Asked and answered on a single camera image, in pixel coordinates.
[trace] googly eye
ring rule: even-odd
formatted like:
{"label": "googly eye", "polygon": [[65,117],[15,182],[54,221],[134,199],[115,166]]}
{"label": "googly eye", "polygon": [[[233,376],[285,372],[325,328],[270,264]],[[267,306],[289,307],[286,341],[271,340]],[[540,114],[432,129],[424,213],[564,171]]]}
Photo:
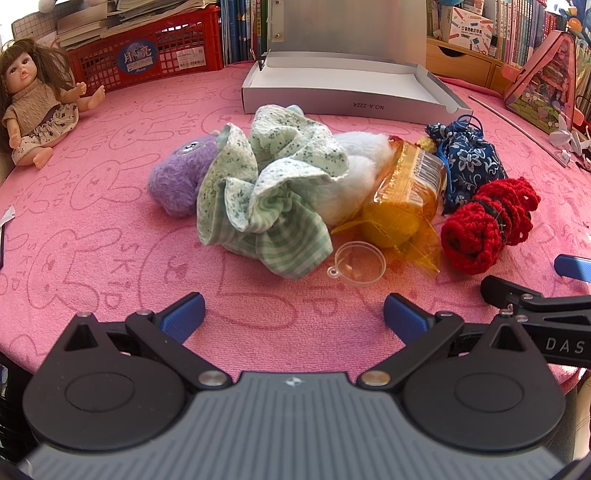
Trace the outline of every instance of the googly eye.
{"label": "googly eye", "polygon": [[199,142],[191,142],[187,145],[185,145],[182,149],[181,152],[182,153],[189,153],[192,152],[193,150],[195,150],[197,147],[199,146]]}

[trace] green floral cloth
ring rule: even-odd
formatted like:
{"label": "green floral cloth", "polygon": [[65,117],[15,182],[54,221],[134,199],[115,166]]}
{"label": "green floral cloth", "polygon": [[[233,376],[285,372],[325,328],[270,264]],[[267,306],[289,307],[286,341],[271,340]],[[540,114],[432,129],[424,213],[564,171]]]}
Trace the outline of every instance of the green floral cloth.
{"label": "green floral cloth", "polygon": [[332,253],[329,231],[307,198],[349,169],[327,126],[299,107],[259,108],[247,139],[227,124],[197,200],[203,245],[257,258],[285,278],[301,278]]}

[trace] pink tablecloth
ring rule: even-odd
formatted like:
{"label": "pink tablecloth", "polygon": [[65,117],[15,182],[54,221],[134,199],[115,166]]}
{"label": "pink tablecloth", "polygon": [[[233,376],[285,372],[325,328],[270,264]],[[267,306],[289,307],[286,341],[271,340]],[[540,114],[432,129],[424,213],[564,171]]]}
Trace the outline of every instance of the pink tablecloth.
{"label": "pink tablecloth", "polygon": [[[14,205],[0,271],[0,350],[35,369],[78,310],[122,320],[138,308],[162,309],[189,291],[207,302],[203,326],[187,346],[237,375],[242,370],[347,371],[352,378],[402,347],[382,320],[385,296],[397,291],[428,311],[454,310],[488,322],[495,313],[479,295],[483,275],[447,264],[433,279],[415,267],[391,267],[370,288],[326,275],[328,262],[300,281],[274,276],[260,263],[203,247],[195,218],[168,218],[146,194],[153,165],[192,138],[233,122],[249,66],[187,75],[107,95],[94,115],[55,148],[41,171],[16,169],[0,187],[0,213]],[[506,248],[489,273],[546,296],[587,294],[587,285],[553,271],[559,253],[591,257],[587,192],[591,174],[561,167],[483,107],[474,108],[511,176],[525,176],[543,200],[530,239]],[[496,108],[501,101],[474,94]],[[539,138],[544,134],[511,118]],[[334,132],[364,130],[415,141],[421,125],[312,115]],[[442,220],[437,219],[438,226]],[[554,368],[565,388],[576,369]]]}

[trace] metal rod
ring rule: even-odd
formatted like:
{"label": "metal rod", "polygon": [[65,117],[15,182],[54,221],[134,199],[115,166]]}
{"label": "metal rod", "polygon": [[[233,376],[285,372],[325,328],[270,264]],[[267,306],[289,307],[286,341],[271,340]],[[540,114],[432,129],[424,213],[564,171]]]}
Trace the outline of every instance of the metal rod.
{"label": "metal rod", "polygon": [[557,156],[555,153],[553,153],[550,149],[548,149],[548,147],[546,147],[545,145],[542,145],[542,143],[540,143],[539,140],[535,139],[534,137],[532,137],[528,132],[526,132],[525,130],[523,130],[519,125],[517,125],[514,121],[509,120],[507,117],[505,117],[505,115],[501,115],[499,112],[497,112],[493,107],[488,106],[487,104],[481,102],[478,98],[474,98],[472,95],[469,95],[468,98],[470,100],[474,100],[476,103],[479,103],[480,105],[482,105],[484,108],[486,108],[487,110],[491,111],[492,113],[494,113],[496,116],[501,117],[505,122],[507,122],[510,126],[516,128],[517,130],[519,130],[521,133],[523,133],[527,138],[529,138],[533,143],[535,143],[536,145],[538,145],[542,150],[544,150],[548,155],[550,155],[553,159],[555,159],[558,163],[560,163],[564,168],[566,168],[566,165],[568,165],[568,161],[565,163],[564,160]]}

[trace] doll foot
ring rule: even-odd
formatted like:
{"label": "doll foot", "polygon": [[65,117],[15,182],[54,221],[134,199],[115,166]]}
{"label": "doll foot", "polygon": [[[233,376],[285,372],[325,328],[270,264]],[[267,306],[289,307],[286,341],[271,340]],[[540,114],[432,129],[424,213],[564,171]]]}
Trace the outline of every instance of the doll foot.
{"label": "doll foot", "polygon": [[52,155],[53,149],[51,147],[43,147],[41,151],[33,157],[33,163],[39,170],[41,170],[47,162],[49,162]]}
{"label": "doll foot", "polygon": [[104,99],[105,87],[104,85],[101,85],[99,89],[92,94],[92,97],[90,97],[90,101],[88,102],[88,110],[92,110],[93,108],[98,107],[101,103],[103,103]]}

